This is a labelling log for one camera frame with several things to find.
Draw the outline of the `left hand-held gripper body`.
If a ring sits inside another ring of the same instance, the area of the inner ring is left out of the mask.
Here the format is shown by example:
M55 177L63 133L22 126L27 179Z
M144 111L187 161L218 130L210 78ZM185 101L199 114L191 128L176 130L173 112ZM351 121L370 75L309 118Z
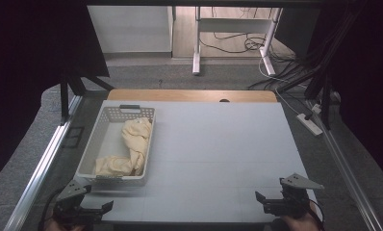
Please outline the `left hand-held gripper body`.
M53 219L61 225L94 225L99 221L96 209L81 206L86 193L81 184L71 180L62 189L53 208Z

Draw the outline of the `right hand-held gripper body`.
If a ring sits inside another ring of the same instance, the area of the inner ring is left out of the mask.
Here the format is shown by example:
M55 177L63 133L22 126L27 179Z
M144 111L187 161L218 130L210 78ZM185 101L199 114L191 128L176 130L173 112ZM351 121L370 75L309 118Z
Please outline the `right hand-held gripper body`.
M282 190L282 199L268 199L269 205L263 206L266 214L277 217L289 216L302 218L311 213L308 190L323 190L322 184L316 183L304 176L294 173L285 177L284 182L288 188Z

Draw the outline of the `white perforated plastic basket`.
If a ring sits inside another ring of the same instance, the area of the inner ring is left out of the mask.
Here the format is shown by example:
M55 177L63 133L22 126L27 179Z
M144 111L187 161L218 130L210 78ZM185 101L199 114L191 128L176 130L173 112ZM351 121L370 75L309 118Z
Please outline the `white perforated plastic basket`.
M148 175L148 158L155 124L155 109L136 104L122 105L105 101L96 118L89 140L75 176L85 179L93 185L141 187L145 185ZM110 155L129 155L129 150L121 137L125 121L147 117L152 124L145 165L141 176L107 176L95 174L95 161Z

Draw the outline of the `pale yellow cloth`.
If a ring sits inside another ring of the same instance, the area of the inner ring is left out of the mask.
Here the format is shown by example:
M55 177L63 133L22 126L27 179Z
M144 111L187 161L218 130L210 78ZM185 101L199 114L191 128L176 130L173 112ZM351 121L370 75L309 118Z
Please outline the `pale yellow cloth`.
M95 161L95 174L107 176L141 176L148 150L152 124L147 117L124 122L121 137L128 156L110 155Z

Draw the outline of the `person's right hand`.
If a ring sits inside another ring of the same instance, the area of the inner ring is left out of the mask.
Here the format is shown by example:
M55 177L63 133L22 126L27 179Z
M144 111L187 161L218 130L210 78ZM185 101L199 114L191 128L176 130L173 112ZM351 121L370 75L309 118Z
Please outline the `person's right hand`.
M322 231L318 222L310 214L298 219L289 216L283 216L282 219L288 225L290 231Z

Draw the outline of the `person's left hand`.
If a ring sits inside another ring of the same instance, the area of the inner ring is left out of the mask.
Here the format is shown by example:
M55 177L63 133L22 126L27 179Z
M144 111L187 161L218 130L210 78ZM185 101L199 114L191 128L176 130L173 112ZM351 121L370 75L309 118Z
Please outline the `person's left hand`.
M58 224L55 220L50 219L44 224L44 231L83 231L85 227L83 225L73 225L66 228L61 224Z

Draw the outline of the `dark square floor plate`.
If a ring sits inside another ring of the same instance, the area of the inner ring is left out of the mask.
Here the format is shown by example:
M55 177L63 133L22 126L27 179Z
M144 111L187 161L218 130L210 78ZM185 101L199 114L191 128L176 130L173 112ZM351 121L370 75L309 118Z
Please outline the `dark square floor plate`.
M71 127L64 137L63 148L76 148L80 143L84 130L83 126Z

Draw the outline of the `white power strip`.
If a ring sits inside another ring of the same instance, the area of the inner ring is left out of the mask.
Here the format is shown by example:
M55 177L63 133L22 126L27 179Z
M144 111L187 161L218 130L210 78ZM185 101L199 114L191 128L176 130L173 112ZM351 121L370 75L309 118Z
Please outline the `white power strip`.
M307 128L314 136L322 134L322 130L313 122L307 115L299 114L296 116L297 120Z

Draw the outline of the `white table cover sheet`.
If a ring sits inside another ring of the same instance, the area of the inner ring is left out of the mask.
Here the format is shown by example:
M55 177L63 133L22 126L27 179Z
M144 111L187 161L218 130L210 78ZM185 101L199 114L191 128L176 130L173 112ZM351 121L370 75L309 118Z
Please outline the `white table cover sheet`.
M145 101L155 111L142 183L94 183L85 205L112 201L106 221L251 223L272 219L257 193L306 170L279 103Z

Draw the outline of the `black metal stand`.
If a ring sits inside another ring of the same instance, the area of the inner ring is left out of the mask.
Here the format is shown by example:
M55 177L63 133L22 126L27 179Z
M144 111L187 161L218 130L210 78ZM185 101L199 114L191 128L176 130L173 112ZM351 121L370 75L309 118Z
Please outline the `black metal stand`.
M86 79L93 82L95 85L101 87L104 90L111 91L114 87L97 76L86 76ZM60 82L60 94L61 94L61 125L65 125L69 120L69 101L68 90L72 90L75 96L83 96L87 89L81 77L73 77L64 75Z
M341 17L337 20L334 28L323 39L323 43L315 49L316 58L312 58L312 68L300 76L298 79L276 88L277 94L286 92L301 83L310 80L305 88L304 96L306 99L316 99L321 94L321 122L326 129L330 129L329 107L331 103L330 93L332 90L332 67L333 61L338 54L346 34L355 22L359 13L368 0L325 0L325 4L320 8L341 12Z

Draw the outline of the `wooden table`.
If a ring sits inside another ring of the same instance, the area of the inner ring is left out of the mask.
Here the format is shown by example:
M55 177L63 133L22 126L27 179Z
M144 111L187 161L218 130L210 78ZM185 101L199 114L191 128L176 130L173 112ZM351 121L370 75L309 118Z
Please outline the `wooden table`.
M269 90L111 90L108 100L276 103Z

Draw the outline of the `dark curtain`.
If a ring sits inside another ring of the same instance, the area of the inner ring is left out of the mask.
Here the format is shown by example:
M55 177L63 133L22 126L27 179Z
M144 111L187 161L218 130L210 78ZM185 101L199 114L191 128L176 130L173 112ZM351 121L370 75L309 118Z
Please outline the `dark curtain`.
M305 91L314 98L331 78L341 97L345 125L383 171L383 0L324 0L316 40L345 24L354 15L326 71Z
M64 77L109 75L86 0L0 0L0 172Z

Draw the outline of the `white cabinet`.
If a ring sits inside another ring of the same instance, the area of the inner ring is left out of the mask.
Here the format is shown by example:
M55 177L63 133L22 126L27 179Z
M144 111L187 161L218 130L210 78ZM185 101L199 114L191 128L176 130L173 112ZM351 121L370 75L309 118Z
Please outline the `white cabinet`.
M88 6L88 10L104 53L172 53L172 7Z

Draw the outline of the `aluminium rail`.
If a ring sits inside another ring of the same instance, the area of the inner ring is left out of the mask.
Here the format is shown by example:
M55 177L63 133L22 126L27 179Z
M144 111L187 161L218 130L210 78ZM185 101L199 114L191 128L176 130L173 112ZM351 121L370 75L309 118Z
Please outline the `aluminium rail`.
M383 224L381 223L378 214L373 209L368 196L356 179L352 168L345 157L344 152L334 138L333 133L323 124L320 115L314 114L313 121L321 129L323 138L325 139L332 158L345 181L350 197L355 202L366 226L370 231L383 231Z
M10 161L15 203L3 231L37 231L48 195L57 186L46 189L44 181L56 153L61 148L66 126L61 125L61 97L45 92L32 125L22 139Z

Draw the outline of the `white desk frame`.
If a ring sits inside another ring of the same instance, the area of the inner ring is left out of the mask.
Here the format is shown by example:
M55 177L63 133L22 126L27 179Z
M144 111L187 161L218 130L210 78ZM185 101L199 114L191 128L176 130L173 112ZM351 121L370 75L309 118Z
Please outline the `white desk frame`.
M261 18L204 18L201 16L201 8L195 8L195 46L192 58L192 74L200 74L200 34L201 33L253 33L264 34L265 44L259 48L261 61L268 75L275 74L270 61L268 50L274 38L276 28L282 13L282 8L276 8L270 19Z

